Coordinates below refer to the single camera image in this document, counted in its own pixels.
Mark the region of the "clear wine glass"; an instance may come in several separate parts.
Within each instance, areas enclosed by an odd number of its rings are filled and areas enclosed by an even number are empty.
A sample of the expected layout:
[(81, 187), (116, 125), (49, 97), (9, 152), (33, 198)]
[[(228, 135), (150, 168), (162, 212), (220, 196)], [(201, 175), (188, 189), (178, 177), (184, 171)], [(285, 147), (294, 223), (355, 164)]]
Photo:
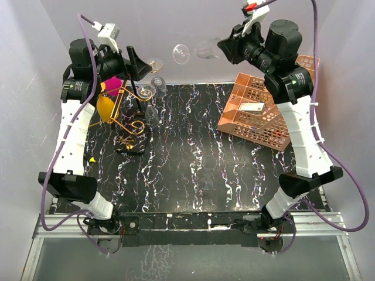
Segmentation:
[(190, 50), (185, 44), (177, 44), (172, 50), (172, 57), (178, 64), (186, 64), (192, 56), (200, 59), (219, 59), (223, 56), (223, 52), (218, 47), (218, 42), (222, 38), (215, 37), (200, 42), (193, 50)]
[(217, 166), (217, 160), (212, 155), (207, 155), (202, 159), (202, 177), (200, 181), (203, 190), (210, 190), (213, 187), (213, 174)]
[(156, 88), (155, 96), (158, 98), (163, 98), (166, 95), (166, 82), (159, 76), (158, 72), (163, 66), (161, 59), (149, 59), (146, 62), (152, 67), (151, 73), (154, 73), (154, 77), (151, 79), (151, 84)]

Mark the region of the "clear wine glass front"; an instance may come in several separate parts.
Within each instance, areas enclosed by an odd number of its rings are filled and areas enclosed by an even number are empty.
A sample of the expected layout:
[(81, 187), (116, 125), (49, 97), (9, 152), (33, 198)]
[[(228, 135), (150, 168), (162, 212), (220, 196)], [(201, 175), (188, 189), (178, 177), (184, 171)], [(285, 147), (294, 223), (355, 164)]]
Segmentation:
[(222, 38), (215, 37), (200, 42), (193, 50), (190, 50), (185, 44), (177, 44), (172, 50), (172, 57), (178, 64), (186, 64), (192, 56), (200, 59), (219, 59), (223, 56), (223, 52), (218, 47), (218, 42)]

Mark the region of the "tall clear flute glass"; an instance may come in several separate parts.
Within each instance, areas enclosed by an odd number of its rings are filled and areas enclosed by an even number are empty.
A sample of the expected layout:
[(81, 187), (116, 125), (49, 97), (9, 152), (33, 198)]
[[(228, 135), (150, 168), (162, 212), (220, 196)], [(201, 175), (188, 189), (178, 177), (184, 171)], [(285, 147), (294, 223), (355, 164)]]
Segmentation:
[(152, 84), (142, 85), (138, 88), (137, 94), (146, 102), (145, 120), (146, 124), (155, 128), (159, 125), (158, 110), (152, 105), (152, 99), (156, 94), (156, 88)]

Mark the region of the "pink plastic wine glass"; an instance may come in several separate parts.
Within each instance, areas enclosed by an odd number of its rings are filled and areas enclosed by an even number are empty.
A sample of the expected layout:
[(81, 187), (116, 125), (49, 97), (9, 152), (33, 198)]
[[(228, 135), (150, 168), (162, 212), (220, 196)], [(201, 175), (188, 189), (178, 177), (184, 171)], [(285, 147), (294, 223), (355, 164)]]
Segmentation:
[(105, 82), (105, 89), (108, 95), (110, 96), (117, 96), (119, 90), (122, 86), (122, 80), (116, 77), (112, 77), (111, 79), (106, 80)]

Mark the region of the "orange plastic wine glass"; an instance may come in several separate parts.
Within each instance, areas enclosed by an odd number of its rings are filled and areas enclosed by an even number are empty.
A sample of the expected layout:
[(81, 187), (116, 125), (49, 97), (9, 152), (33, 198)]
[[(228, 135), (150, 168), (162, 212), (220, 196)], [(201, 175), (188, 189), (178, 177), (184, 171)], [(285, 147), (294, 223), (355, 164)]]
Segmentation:
[(115, 104), (113, 100), (104, 96), (105, 83), (104, 82), (100, 83), (100, 86), (101, 86), (101, 91), (98, 95), (96, 108), (97, 108), (97, 112), (101, 120), (104, 122), (109, 122), (111, 121), (112, 112), (113, 112)]

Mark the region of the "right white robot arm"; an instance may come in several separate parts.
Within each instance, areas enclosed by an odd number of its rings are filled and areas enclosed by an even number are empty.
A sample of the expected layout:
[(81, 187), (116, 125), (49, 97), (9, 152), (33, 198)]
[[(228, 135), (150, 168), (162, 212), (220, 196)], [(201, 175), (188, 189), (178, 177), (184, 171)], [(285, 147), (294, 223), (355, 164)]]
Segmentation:
[(228, 61), (247, 61), (264, 73), (264, 85), (272, 95), (286, 123), (295, 153), (295, 170), (279, 176), (279, 189), (261, 210), (261, 225), (275, 232), (282, 225), (287, 210), (318, 187), (343, 177), (315, 137), (318, 125), (311, 117), (313, 81), (308, 70), (296, 60), (302, 35), (298, 25), (279, 19), (270, 25), (267, 37), (261, 36), (256, 22), (242, 34), (244, 25), (236, 25), (230, 36), (218, 42)]

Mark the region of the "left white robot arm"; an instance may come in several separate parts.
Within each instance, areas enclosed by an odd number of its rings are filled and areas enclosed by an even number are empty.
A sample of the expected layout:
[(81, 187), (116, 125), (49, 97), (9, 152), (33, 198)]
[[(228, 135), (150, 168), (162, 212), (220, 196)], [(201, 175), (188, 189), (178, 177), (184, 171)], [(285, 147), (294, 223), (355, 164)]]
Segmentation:
[(126, 48), (128, 57), (114, 52), (109, 45), (96, 47), (84, 39), (71, 42), (67, 66), (62, 78), (59, 135), (49, 168), (40, 172), (42, 186), (41, 214), (45, 213), (46, 194), (62, 198), (79, 207), (80, 214), (88, 214), (107, 233), (116, 233), (121, 219), (114, 215), (114, 205), (97, 190), (97, 180), (84, 175), (84, 152), (89, 124), (96, 110), (96, 102), (104, 88), (103, 82), (116, 77), (139, 81), (152, 68), (139, 58), (132, 46)]

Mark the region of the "small white box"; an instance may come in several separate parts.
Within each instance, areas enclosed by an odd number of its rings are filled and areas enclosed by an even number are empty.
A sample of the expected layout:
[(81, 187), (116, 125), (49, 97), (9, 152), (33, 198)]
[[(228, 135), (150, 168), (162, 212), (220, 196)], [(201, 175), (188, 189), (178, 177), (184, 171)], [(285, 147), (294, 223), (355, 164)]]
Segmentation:
[(265, 104), (263, 102), (242, 102), (239, 110), (253, 115), (262, 115), (265, 111)]

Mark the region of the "peach plastic organiser basket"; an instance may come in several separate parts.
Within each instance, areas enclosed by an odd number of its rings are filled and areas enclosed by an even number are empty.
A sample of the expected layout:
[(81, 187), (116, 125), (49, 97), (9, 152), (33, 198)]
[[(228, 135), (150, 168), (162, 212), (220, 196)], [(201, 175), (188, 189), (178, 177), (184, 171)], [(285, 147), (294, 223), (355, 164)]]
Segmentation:
[[(244, 103), (263, 103), (265, 108), (257, 115), (242, 111), (240, 105)], [(238, 73), (217, 129), (280, 151), (290, 143), (286, 123), (264, 79), (245, 73)]]

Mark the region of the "black base frame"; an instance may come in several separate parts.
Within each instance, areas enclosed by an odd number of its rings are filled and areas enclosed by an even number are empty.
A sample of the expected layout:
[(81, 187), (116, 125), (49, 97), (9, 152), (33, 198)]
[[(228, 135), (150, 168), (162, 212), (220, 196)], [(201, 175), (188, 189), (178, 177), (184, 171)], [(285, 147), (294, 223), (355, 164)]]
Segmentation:
[(110, 220), (85, 218), (91, 235), (116, 235), (123, 247), (236, 245), (279, 252), (284, 235), (296, 233), (293, 216), (264, 222), (259, 211), (118, 213)]

